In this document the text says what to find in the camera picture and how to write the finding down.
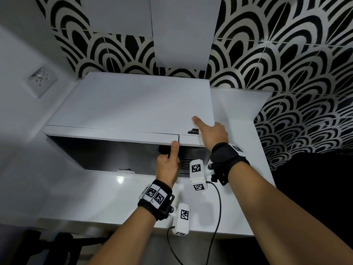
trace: cable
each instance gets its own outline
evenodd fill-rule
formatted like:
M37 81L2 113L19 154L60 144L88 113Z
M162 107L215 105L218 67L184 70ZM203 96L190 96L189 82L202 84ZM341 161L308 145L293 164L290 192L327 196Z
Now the cable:
M179 261L179 263L180 263L181 265L184 265L184 264L180 261L180 259L178 259L178 257L176 256L176 254L174 253L174 251L173 251L173 249L172 249L172 246L170 245L170 242L169 242L168 233L169 233L169 230L170 230L170 229L173 229L173 228L175 228L175 226L171 226L171 227L169 227L168 230L167 230L167 241L168 241L168 245L169 245L170 251L173 253L173 255L174 255L174 257L176 258L176 260Z
M211 239L210 248L208 249L207 261L206 261L206 265L207 265L207 264L208 264L208 260L209 260L209 258L210 258L210 252L211 252L212 243L213 243L213 240L214 240L214 238L215 238L215 236L216 236L216 233L217 233L217 231L218 231L218 227L219 227L220 222L221 222L222 202L221 202L221 195L220 195L220 192L218 191L218 188L216 187L216 185L214 185L214 183L212 183L212 182L210 182L210 181L206 181L206 183L212 184L212 185L216 188L216 191L217 191L217 193L218 193L218 198L219 198L219 200L220 200L220 216L219 216L219 218L218 218L218 223L217 223L216 230L215 230L215 232L213 233L213 236L212 236L212 239ZM173 251L173 249L172 249L172 246L170 245L170 242L169 242L168 233L169 233L169 230L170 230L170 229L173 229L173 228L175 228L175 226L171 226L171 227L169 227L168 230L167 230L167 240L168 240L169 248L170 248L171 252L173 253L174 257L176 258L176 260L179 261L179 263L180 263L181 265L183 265L183 263L180 261L180 259L178 259L178 257L177 257L176 254L174 253L174 251Z
M206 261L206 265L207 265L207 264L208 264L208 259L209 259L209 257L210 257L210 252L211 252L211 247L212 247L213 239L214 239L215 236L216 236L216 232L218 231L218 227L219 227L220 222L221 222L222 202L221 202L221 195L220 195L220 192L218 191L218 188L216 187L216 185L214 185L214 183L213 183L213 182L210 182L210 181L206 181L206 183L212 184L212 185L216 188L217 193L218 193L218 198L220 199L220 216L219 216L219 218L218 218L218 223L217 223L216 230L215 230L215 232L214 232L214 234L213 234L213 236L212 236L212 239L211 239L210 248L208 249L207 261Z

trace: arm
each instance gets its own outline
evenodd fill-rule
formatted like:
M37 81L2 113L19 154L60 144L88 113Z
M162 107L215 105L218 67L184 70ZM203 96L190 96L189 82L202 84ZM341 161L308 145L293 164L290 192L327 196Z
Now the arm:
M210 127L198 117L193 120L210 151L219 142L229 142L223 125ZM352 249L251 166L235 164L228 180L269 263L353 264Z
M172 142L170 157L157 158L156 179L173 188L178 177L180 160L179 143ZM139 206L134 213L117 229L110 239L93 256L88 265L136 265L156 223L156 218Z

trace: wrist strap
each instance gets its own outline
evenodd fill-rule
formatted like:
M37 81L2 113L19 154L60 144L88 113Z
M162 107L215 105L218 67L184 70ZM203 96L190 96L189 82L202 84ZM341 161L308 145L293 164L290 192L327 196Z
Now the wrist strap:
M147 185L139 199L137 206L147 209L156 220L162 220L169 215L174 195L167 184L155 179L152 184Z
M217 179L224 186L228 183L228 174L238 162L250 163L245 158L245 153L236 145L221 142L216 144L211 153L210 160L215 172L214 181Z

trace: wristband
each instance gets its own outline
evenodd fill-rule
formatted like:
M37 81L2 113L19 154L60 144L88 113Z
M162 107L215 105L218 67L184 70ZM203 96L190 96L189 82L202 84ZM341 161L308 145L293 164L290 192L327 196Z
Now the wristband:
M168 218L173 200L172 189L164 182L155 179L141 193L137 206L147 209L156 220L162 220Z
M245 153L239 147L226 142L218 143L213 147L210 160L215 172L214 180L218 179L223 186L228 183L229 171L235 164L245 162L250 165L245 158Z

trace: forearm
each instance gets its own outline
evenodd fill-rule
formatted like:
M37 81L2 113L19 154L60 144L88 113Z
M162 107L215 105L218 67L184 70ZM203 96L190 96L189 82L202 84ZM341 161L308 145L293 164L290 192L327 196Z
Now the forearm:
M138 207L93 256L88 265L139 264L156 218Z
M353 251L333 232L239 162L229 184L272 265L353 264Z

